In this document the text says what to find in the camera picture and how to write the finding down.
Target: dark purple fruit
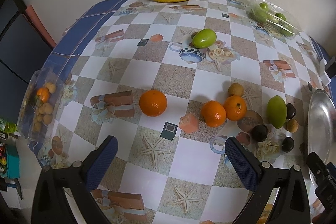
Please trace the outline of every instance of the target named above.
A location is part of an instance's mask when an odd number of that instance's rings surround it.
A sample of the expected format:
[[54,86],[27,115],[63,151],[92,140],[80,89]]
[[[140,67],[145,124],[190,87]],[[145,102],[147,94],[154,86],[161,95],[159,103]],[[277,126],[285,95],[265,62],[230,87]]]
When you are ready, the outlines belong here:
[[291,103],[288,103],[286,105],[286,107],[287,107],[287,116],[286,116],[286,119],[287,120],[293,119],[294,116],[296,115],[296,109],[295,109],[295,107]]
[[259,143],[266,140],[267,133],[268,133],[267,126],[265,126],[264,124],[259,124],[255,126],[254,128],[252,128],[251,130],[252,139]]
[[288,153],[294,148],[294,140],[291,137],[286,137],[282,142],[282,151]]

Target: plastic container with green fruit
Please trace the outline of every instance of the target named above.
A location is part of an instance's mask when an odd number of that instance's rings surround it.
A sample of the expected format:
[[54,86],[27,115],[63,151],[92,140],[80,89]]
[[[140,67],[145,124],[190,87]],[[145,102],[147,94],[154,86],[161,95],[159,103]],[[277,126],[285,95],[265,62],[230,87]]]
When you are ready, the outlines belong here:
[[251,18],[275,37],[294,38],[302,32],[299,23],[284,9],[266,0],[251,0]]

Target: metal bowl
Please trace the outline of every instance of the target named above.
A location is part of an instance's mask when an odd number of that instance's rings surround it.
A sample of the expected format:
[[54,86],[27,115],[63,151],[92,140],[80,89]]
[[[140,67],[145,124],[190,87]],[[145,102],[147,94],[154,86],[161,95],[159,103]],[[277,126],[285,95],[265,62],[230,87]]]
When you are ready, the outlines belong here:
[[[325,164],[336,163],[336,110],[324,90],[315,90],[310,99],[307,131],[308,154],[315,152]],[[309,174],[317,187],[314,175]]]

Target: table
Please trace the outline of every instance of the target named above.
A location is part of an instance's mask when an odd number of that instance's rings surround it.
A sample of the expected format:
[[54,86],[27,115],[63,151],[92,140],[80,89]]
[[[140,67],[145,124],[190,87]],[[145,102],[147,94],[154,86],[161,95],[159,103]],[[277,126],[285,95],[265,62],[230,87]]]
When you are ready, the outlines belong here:
[[[235,0],[98,3],[67,30],[46,61],[45,66],[53,66],[66,81],[66,88],[48,138],[31,143],[30,148],[38,159],[61,168],[84,160],[106,136],[114,135],[118,153],[100,188],[141,194],[146,223],[198,224],[208,219],[231,223],[235,219],[251,193],[228,158],[211,150],[209,143],[216,136],[243,137],[246,149],[274,167],[300,165],[311,193],[314,187],[302,157],[312,94],[308,83],[328,91],[317,73],[318,56],[307,34],[276,39],[248,18],[249,10]],[[180,58],[180,49],[189,47],[190,35],[204,28],[216,32],[215,46],[192,52],[191,59]],[[279,68],[279,61],[287,64],[286,71]],[[223,103],[232,83],[245,89],[248,117],[226,121],[218,128],[206,126],[200,117],[202,105],[209,100]],[[167,96],[167,109],[159,117],[144,115],[138,105],[141,94],[150,89]],[[128,90],[134,99],[134,117],[112,117],[103,123],[92,120],[92,96]],[[268,125],[265,142],[249,142],[244,131],[256,121],[267,123],[266,105],[275,95],[297,109],[298,131],[291,134]],[[178,128],[180,118],[188,113],[200,120],[199,130],[191,134]],[[172,141],[160,137],[166,129],[175,133]],[[287,154],[278,149],[285,136],[295,141]],[[220,142],[213,147],[222,149]],[[48,152],[57,149],[51,158]],[[106,215],[116,219],[107,211]]]

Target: white object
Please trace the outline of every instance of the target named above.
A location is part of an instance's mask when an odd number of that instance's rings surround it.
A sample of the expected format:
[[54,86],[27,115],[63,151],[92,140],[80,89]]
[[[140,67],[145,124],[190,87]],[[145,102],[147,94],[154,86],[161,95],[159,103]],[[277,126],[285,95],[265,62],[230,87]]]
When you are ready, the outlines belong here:
[[322,81],[322,84],[324,86],[327,86],[329,83],[330,83],[330,78],[329,76],[327,75],[326,71],[325,71],[325,66],[326,66],[327,62],[326,60],[323,58],[321,61],[320,61],[320,72],[319,72],[319,75],[320,75],[320,78],[321,78],[321,81]]

